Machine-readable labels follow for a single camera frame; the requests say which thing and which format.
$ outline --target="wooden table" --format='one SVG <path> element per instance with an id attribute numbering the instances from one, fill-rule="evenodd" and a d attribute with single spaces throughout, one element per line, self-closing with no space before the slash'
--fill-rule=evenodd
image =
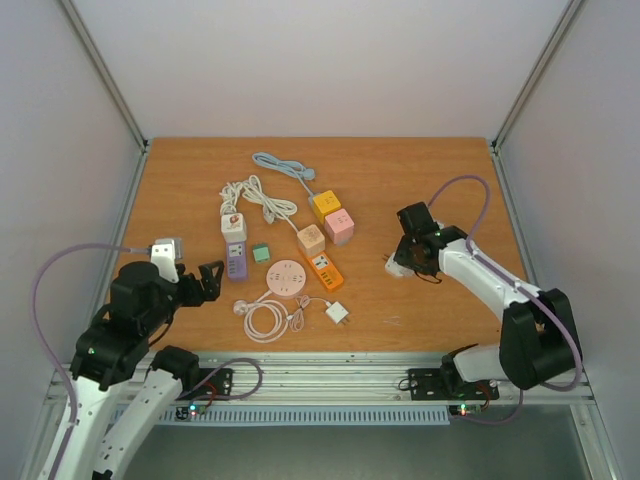
<path id="1" fill-rule="evenodd" d="M 420 279 L 397 279 L 384 270 L 384 255 L 395 250 L 401 236 L 396 212 L 427 201 L 446 180 L 465 173 L 486 178 L 493 199 L 476 240 L 496 261 L 522 276 L 523 269 L 485 140 L 477 138 L 160 138 L 153 142 L 131 214 L 124 244 L 144 246 L 155 238 L 180 236 L 189 271 L 225 259 L 220 233 L 218 195 L 228 181 L 250 174 L 264 191 L 294 201 L 293 220 L 303 228 L 316 219 L 297 180 L 257 167 L 251 154 L 265 151 L 281 159 L 297 159 L 316 170 L 315 191 L 332 189 L 356 223 L 354 238 L 343 247 L 327 240 L 327 253 L 345 277 L 335 294 L 327 294 L 296 247 L 295 233 L 280 221 L 268 225 L 261 208 L 241 200 L 247 218 L 248 246 L 266 242 L 272 261 L 303 263 L 308 280 L 304 293 L 340 301 L 350 323 L 335 326 L 324 305 L 305 310 L 303 331 L 288 331 L 262 345 L 249 340 L 242 318 L 233 314 L 238 299 L 253 301 L 266 290 L 265 274 L 272 262 L 255 264 L 250 257 L 246 283 L 223 281 L 215 303 L 178 311 L 171 331 L 157 344 L 194 351 L 436 351 L 479 342 L 495 343 L 500 323 L 464 287 L 443 276 L 440 285 Z M 435 218 L 468 231 L 483 202 L 474 182 L 452 186 L 432 209 Z M 131 255 L 120 259 L 131 261 Z M 291 312 L 295 302 L 285 301 Z M 271 314 L 260 310 L 256 325 L 270 329 Z"/>

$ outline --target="white power adapter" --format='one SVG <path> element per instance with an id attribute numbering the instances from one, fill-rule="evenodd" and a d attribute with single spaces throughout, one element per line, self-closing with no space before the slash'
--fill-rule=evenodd
<path id="1" fill-rule="evenodd" d="M 326 313 L 336 325 L 348 322 L 347 315 L 349 315 L 349 312 L 340 302 L 333 302 L 333 304 L 327 308 L 324 313 Z"/>
<path id="2" fill-rule="evenodd" d="M 410 268 L 403 267 L 402 265 L 398 265 L 393 260 L 393 257 L 395 254 L 396 252 L 393 252 L 391 255 L 389 255 L 389 260 L 387 260 L 387 263 L 384 266 L 384 269 L 386 270 L 386 272 L 389 273 L 390 275 L 393 275 L 396 278 L 412 277 L 413 275 L 415 275 L 413 270 L 411 270 Z"/>
<path id="3" fill-rule="evenodd" d="M 227 243 L 247 241 L 247 224 L 241 213 L 227 213 L 220 217 L 220 231 Z"/>

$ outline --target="pink adapter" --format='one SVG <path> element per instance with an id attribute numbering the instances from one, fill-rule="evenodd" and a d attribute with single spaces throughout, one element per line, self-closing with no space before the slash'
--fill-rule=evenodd
<path id="1" fill-rule="evenodd" d="M 341 208 L 324 217 L 324 229 L 327 235 L 329 235 L 329 238 L 331 238 L 331 241 L 340 246 L 347 243 L 351 237 L 353 237 L 355 224 L 347 211 Z"/>

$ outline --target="pink round power strip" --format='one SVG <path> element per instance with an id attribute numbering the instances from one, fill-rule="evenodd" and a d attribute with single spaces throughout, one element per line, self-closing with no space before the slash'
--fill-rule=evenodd
<path id="1" fill-rule="evenodd" d="M 274 295 L 288 300 L 297 296 L 307 281 L 307 274 L 298 262 L 280 260 L 267 272 L 267 286 Z"/>

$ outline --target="white robotic arm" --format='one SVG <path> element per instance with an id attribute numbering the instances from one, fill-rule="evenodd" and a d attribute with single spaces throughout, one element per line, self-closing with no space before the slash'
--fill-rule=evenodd
<path id="1" fill-rule="evenodd" d="M 443 377 L 452 396 L 479 380 L 508 379 L 529 389 L 575 366 L 573 347 L 578 352 L 580 347 L 566 295 L 557 289 L 542 291 L 515 277 L 468 241 L 465 232 L 434 221 L 424 203 L 400 210 L 398 218 L 404 235 L 394 261 L 417 273 L 442 272 L 455 278 L 503 324 L 500 345 L 471 346 L 451 354 L 455 378 Z M 549 321 L 543 309 L 568 335 Z"/>
<path id="2" fill-rule="evenodd" d="M 71 373 L 77 404 L 68 402 L 39 478 L 120 478 L 158 412 L 197 381 L 198 357 L 166 347 L 154 358 L 153 371 L 132 405 L 103 439 L 122 391 L 149 351 L 151 335 L 162 325 L 168 328 L 178 308 L 200 306 L 220 295 L 221 261 L 201 265 L 197 280 L 175 263 L 181 258 L 180 239 L 157 240 L 150 254 L 148 262 L 120 269 L 111 284 L 110 303 L 76 343 Z M 74 407 L 78 415 L 70 425 Z"/>

